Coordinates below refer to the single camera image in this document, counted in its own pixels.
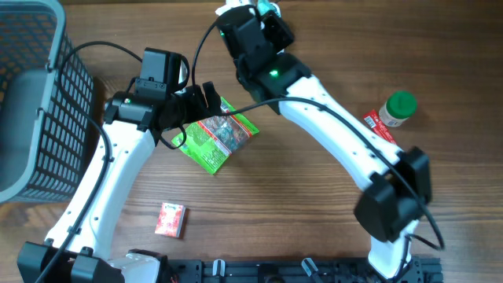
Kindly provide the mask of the green snack packet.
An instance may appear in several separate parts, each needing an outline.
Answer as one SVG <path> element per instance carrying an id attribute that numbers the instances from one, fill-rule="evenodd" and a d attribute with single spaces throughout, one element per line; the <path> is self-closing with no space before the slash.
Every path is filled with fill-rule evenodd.
<path id="1" fill-rule="evenodd" d="M 183 133 L 171 142 L 214 175 L 233 153 L 258 133 L 259 129 L 243 114 L 213 116 L 188 125 L 184 143 Z"/>

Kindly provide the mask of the teal packet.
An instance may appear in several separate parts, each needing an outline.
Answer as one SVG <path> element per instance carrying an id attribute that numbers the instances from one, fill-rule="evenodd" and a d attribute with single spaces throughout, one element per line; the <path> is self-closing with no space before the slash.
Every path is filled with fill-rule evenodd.
<path id="1" fill-rule="evenodd" d="M 268 13 L 269 11 L 273 11 L 276 14 L 281 15 L 279 6 L 270 0 L 258 0 L 256 2 L 256 7 L 261 15 Z"/>

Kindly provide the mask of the pink tissue pack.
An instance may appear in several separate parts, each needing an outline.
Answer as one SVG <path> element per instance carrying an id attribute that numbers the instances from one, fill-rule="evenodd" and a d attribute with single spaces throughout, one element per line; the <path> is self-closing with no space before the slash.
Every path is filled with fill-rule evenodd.
<path id="1" fill-rule="evenodd" d="M 185 206 L 162 203 L 155 234 L 179 238 L 185 216 Z"/>

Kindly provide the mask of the red stick packet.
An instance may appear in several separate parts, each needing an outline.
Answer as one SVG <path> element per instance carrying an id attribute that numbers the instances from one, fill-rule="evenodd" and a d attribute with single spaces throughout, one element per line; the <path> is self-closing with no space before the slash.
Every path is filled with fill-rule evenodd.
<path id="1" fill-rule="evenodd" d="M 370 112 L 367 112 L 363 116 L 363 119 L 375 134 L 380 136 L 382 139 L 396 145 L 396 140 L 394 140 L 391 133 L 384 125 L 384 123 L 380 120 L 379 115 L 374 109 L 371 110 Z"/>

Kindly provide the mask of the green lid jar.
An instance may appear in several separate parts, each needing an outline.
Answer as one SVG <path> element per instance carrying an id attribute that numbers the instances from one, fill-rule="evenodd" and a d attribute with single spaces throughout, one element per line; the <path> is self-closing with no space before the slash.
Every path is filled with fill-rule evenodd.
<path id="1" fill-rule="evenodd" d="M 379 117 L 387 127 L 399 127 L 417 110 L 417 99 L 409 91 L 394 92 L 380 108 Z"/>

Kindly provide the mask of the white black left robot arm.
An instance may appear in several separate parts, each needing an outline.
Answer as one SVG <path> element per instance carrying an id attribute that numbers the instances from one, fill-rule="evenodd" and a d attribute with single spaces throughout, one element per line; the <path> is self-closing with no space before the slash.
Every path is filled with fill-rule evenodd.
<path id="1" fill-rule="evenodd" d="M 169 282 L 166 255 L 132 249 L 111 259 L 113 230 L 134 180 L 162 133 L 218 113 L 211 83 L 189 86 L 180 53 L 148 48 L 135 90 L 105 104 L 100 140 L 65 213 L 41 244 L 27 242 L 17 266 L 25 282 Z"/>

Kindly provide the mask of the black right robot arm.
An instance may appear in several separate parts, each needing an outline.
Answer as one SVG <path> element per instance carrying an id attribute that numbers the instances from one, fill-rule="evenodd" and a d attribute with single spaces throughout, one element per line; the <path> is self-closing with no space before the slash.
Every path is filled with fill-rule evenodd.
<path id="1" fill-rule="evenodd" d="M 337 103 L 305 64 L 284 51 L 293 35 L 275 12 L 261 14 L 251 3 L 236 2 L 216 14 L 243 88 L 303 128 L 354 179 L 362 191 L 354 215 L 371 237 L 368 261 L 381 277 L 397 278 L 431 200 L 428 157 L 418 148 L 402 151 Z"/>

